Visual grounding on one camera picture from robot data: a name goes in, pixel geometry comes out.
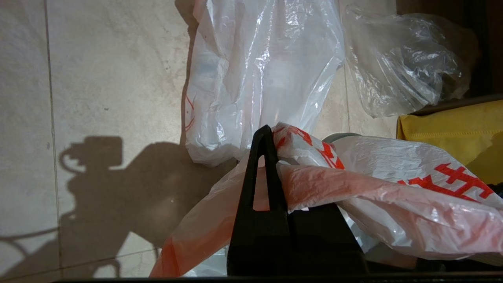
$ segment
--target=tile floor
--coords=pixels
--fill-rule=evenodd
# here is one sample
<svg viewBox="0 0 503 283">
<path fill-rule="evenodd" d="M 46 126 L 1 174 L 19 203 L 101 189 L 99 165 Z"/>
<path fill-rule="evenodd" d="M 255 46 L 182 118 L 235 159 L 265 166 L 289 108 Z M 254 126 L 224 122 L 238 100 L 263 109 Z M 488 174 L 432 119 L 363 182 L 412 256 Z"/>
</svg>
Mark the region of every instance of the tile floor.
<svg viewBox="0 0 503 283">
<path fill-rule="evenodd" d="M 167 234 L 232 168 L 195 165 L 180 145 L 192 9 L 0 2 L 0 280 L 148 276 Z M 365 114 L 345 67 L 314 134 L 393 137 L 395 126 Z"/>
</svg>

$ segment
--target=wrinkled plastic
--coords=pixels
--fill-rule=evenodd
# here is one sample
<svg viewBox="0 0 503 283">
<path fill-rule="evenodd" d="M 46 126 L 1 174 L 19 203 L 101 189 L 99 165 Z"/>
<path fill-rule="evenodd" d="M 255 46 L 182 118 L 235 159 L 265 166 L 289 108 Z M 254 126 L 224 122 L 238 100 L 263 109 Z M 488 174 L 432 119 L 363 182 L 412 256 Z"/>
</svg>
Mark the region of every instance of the wrinkled plastic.
<svg viewBox="0 0 503 283">
<path fill-rule="evenodd" d="M 184 274 L 184 277 L 227 276 L 227 250 L 225 246 Z"/>
<path fill-rule="evenodd" d="M 333 0 L 199 1 L 185 100 L 196 163 L 240 160 L 254 132 L 284 121 L 312 132 L 345 60 Z"/>
<path fill-rule="evenodd" d="M 382 16 L 355 4 L 343 16 L 348 65 L 372 117 L 461 98 L 478 55 L 475 34 L 426 14 Z"/>
<path fill-rule="evenodd" d="M 337 203 L 364 250 L 377 239 L 426 259 L 503 252 L 503 200 L 444 150 L 369 136 L 327 144 L 283 123 L 273 130 L 289 211 Z M 181 276 L 229 244 L 246 160 L 183 218 L 151 276 Z M 259 162 L 254 209 L 268 207 Z"/>
</svg>

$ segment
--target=tile grout line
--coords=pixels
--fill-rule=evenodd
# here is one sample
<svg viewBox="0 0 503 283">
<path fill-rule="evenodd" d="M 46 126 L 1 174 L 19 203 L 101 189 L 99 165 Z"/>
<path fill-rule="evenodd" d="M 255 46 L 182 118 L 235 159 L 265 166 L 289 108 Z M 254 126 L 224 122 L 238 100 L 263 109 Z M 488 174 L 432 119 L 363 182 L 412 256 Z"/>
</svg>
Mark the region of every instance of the tile grout line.
<svg viewBox="0 0 503 283">
<path fill-rule="evenodd" d="M 55 272 L 55 271 L 59 271 L 60 268 L 55 268 L 55 269 L 49 269 L 49 270 L 46 270 L 46 271 L 40 271 L 40 272 L 35 272 L 35 273 L 30 273 L 30 274 L 27 274 L 27 275 L 21 275 L 21 276 L 16 276 L 16 277 L 9 277 L 7 279 L 2 279 L 0 280 L 0 282 L 10 282 L 10 281 L 13 281 L 13 280 L 18 280 L 18 279 L 23 279 L 23 278 L 26 278 L 26 277 L 30 277 L 30 276 L 37 276 L 37 275 L 43 275 L 43 274 L 46 274 L 46 273 L 51 273 L 51 272 Z"/>
<path fill-rule="evenodd" d="M 349 122 L 349 99 L 348 99 L 348 80 L 346 78 L 346 66 L 344 66 L 344 86 L 346 87 L 346 110 L 348 112 L 348 132 L 351 132 L 351 123 Z"/>
<path fill-rule="evenodd" d="M 59 219 L 59 196 L 58 196 L 58 174 L 57 174 L 57 158 L 56 158 L 56 134 L 54 127 L 54 104 L 52 97 L 52 71 L 51 71 L 51 52 L 49 44 L 49 17 L 47 11 L 47 0 L 44 0 L 44 13 L 45 13 L 45 36 L 47 39 L 47 68 L 49 70 L 49 97 L 51 102 L 51 134 L 52 134 L 52 155 L 54 159 L 54 190 L 56 195 L 56 217 L 58 224 L 58 257 L 59 257 L 59 275 L 63 276 L 63 262 L 61 254 L 61 225 Z"/>
<path fill-rule="evenodd" d="M 107 258 L 97 259 L 97 260 L 83 262 L 83 263 L 77 263 L 77 264 L 74 264 L 74 265 L 69 265 L 69 266 L 66 266 L 66 267 L 61 267 L 60 270 L 68 269 L 68 268 L 74 268 L 74 267 L 79 267 L 79 266 L 84 266 L 84 265 L 88 265 L 88 264 L 95 263 L 95 262 L 101 262 L 101 261 L 107 261 L 107 260 L 112 260 L 112 259 L 118 259 L 118 258 L 130 256 L 130 255 L 135 255 L 135 254 L 142 254 L 142 253 L 146 253 L 146 252 L 150 252 L 150 251 L 155 251 L 155 250 L 156 250 L 156 248 L 154 248 L 154 249 L 148 249 L 148 250 L 143 250 L 143 251 L 132 252 L 132 253 L 123 254 L 123 255 L 116 255 L 114 257 L 107 257 Z"/>
</svg>

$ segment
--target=yellow cloth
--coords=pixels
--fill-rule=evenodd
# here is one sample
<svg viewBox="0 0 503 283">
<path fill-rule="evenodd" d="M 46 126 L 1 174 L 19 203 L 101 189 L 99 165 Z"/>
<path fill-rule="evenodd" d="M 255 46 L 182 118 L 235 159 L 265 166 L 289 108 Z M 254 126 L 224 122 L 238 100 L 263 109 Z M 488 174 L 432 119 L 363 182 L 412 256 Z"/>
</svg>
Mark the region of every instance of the yellow cloth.
<svg viewBox="0 0 503 283">
<path fill-rule="evenodd" d="M 486 184 L 503 182 L 503 100 L 401 116 L 397 138 L 444 149 Z"/>
</svg>

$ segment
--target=white plastic bag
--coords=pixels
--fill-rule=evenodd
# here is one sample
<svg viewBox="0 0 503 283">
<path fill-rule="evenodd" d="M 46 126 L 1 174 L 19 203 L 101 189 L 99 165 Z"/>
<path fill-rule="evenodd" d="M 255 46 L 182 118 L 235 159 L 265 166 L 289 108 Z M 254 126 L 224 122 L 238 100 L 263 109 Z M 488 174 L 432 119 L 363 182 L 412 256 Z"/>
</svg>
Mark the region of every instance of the white plastic bag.
<svg viewBox="0 0 503 283">
<path fill-rule="evenodd" d="M 468 90 L 478 55 L 472 31 L 438 16 L 383 16 L 355 4 L 343 23 L 348 65 L 370 116 L 409 114 Z"/>
<path fill-rule="evenodd" d="M 415 257 L 503 252 L 503 200 L 444 150 L 369 136 L 327 144 L 283 123 L 273 133 L 289 211 L 336 202 L 358 225 L 361 245 L 374 244 L 369 235 Z M 183 218 L 152 276 L 181 276 L 229 244 L 246 160 Z M 268 207 L 259 162 L 254 209 Z"/>
<path fill-rule="evenodd" d="M 253 133 L 284 121 L 312 132 L 345 60 L 333 0 L 199 1 L 185 101 L 192 160 L 240 160 Z"/>
</svg>

